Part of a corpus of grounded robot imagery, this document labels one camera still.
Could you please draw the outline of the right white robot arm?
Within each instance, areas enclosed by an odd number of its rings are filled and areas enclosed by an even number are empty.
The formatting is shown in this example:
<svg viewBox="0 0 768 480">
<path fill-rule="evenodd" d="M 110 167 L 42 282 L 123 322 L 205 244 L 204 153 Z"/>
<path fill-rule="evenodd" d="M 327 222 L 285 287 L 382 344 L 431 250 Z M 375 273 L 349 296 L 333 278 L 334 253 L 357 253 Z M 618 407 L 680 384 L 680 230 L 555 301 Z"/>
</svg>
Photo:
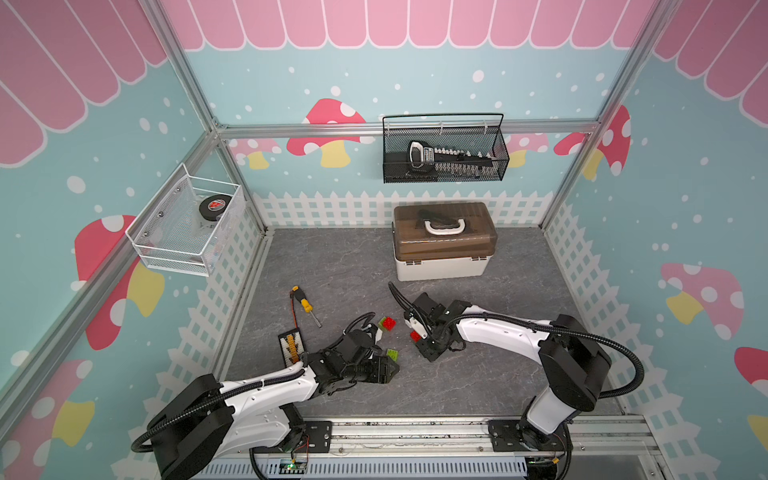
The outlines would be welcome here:
<svg viewBox="0 0 768 480">
<path fill-rule="evenodd" d="M 576 318 L 519 319 L 460 300 L 445 307 L 426 293 L 414 301 L 399 293 L 393 297 L 404 310 L 417 349 L 431 362 L 446 351 L 480 343 L 540 365 L 547 386 L 526 407 L 517 427 L 526 442 L 543 442 L 564 422 L 595 408 L 611 359 Z"/>
</svg>

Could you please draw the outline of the white storage box base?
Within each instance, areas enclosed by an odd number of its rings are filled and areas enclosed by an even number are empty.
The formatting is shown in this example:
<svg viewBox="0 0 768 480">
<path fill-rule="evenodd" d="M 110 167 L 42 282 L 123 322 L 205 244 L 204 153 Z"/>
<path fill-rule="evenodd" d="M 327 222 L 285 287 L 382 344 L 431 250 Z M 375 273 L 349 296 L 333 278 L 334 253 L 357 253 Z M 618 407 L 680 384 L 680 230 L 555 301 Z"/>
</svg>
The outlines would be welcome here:
<svg viewBox="0 0 768 480">
<path fill-rule="evenodd" d="M 394 258 L 397 278 L 401 282 L 406 282 L 481 276 L 493 256 L 401 260 L 394 255 Z"/>
</svg>

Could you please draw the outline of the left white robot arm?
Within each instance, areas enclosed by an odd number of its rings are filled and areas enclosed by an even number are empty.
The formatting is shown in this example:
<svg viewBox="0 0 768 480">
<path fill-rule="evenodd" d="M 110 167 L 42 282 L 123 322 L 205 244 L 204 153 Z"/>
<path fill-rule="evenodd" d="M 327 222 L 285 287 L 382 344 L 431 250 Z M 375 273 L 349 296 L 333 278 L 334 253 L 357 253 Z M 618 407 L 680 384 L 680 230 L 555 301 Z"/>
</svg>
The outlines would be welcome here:
<svg viewBox="0 0 768 480">
<path fill-rule="evenodd" d="M 297 404 L 360 383 L 387 384 L 398 371 L 368 325 L 266 375 L 223 382 L 212 374 L 197 377 L 149 421 L 131 450 L 153 454 L 164 479 L 190 479 L 218 457 L 255 448 L 290 452 L 308 435 Z"/>
</svg>

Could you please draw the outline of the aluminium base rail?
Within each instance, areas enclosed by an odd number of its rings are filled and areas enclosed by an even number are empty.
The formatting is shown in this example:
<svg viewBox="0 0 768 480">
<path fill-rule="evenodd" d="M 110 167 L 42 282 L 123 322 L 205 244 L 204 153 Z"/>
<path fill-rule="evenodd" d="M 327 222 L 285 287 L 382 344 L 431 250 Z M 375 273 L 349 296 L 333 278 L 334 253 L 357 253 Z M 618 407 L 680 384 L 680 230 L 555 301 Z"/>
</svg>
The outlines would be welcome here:
<svg viewBox="0 0 768 480">
<path fill-rule="evenodd" d="M 510 426 L 513 417 L 336 417 L 328 433 L 313 426 L 310 445 L 316 457 L 496 456 L 490 423 Z M 575 456 L 660 453 L 645 419 L 637 415 L 582 415 L 569 424 Z"/>
</svg>

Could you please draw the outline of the socket wrench bit set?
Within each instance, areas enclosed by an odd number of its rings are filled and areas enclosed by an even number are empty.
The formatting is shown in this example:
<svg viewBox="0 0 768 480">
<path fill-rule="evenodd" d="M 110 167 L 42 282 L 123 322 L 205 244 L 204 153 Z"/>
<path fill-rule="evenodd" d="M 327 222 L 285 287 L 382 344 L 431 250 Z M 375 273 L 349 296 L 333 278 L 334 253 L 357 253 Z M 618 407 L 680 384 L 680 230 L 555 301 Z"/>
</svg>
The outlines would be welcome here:
<svg viewBox="0 0 768 480">
<path fill-rule="evenodd" d="M 411 141 L 406 149 L 408 170 L 412 174 L 472 180 L 501 179 L 500 161 L 490 153 L 435 147 Z"/>
</svg>

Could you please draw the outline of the black tape roll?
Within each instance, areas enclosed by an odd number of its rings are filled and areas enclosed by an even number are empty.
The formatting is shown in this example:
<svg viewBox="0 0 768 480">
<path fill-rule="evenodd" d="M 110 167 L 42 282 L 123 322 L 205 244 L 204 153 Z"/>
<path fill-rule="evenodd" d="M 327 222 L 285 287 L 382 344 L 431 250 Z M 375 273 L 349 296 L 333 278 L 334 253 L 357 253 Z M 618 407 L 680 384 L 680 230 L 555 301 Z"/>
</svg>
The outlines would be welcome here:
<svg viewBox="0 0 768 480">
<path fill-rule="evenodd" d="M 209 222 L 217 222 L 226 212 L 233 197 L 227 194 L 216 194 L 204 198 L 198 207 L 201 217 Z"/>
</svg>

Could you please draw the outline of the brown translucent box lid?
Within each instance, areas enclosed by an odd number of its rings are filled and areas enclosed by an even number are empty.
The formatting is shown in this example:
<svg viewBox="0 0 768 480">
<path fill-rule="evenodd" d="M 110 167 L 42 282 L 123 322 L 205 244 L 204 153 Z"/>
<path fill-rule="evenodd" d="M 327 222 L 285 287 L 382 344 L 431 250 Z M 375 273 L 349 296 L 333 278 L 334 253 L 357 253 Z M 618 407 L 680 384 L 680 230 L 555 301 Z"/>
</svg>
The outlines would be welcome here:
<svg viewBox="0 0 768 480">
<path fill-rule="evenodd" d="M 393 243 L 399 261 L 490 257 L 498 235 L 482 202 L 447 202 L 394 209 Z"/>
</svg>

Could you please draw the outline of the yellow black screwdriver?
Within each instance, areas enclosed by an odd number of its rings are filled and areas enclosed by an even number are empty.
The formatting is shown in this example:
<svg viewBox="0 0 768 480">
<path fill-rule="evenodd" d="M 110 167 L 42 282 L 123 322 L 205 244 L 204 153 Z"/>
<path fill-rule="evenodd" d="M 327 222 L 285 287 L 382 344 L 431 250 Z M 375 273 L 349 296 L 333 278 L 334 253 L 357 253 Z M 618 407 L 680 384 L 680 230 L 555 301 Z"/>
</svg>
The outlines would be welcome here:
<svg viewBox="0 0 768 480">
<path fill-rule="evenodd" d="M 321 321 L 314 313 L 313 305 L 310 303 L 306 294 L 298 285 L 294 286 L 291 289 L 291 298 L 294 301 L 297 301 L 302 306 L 303 310 L 313 319 L 314 323 L 318 328 L 323 327 Z"/>
</svg>

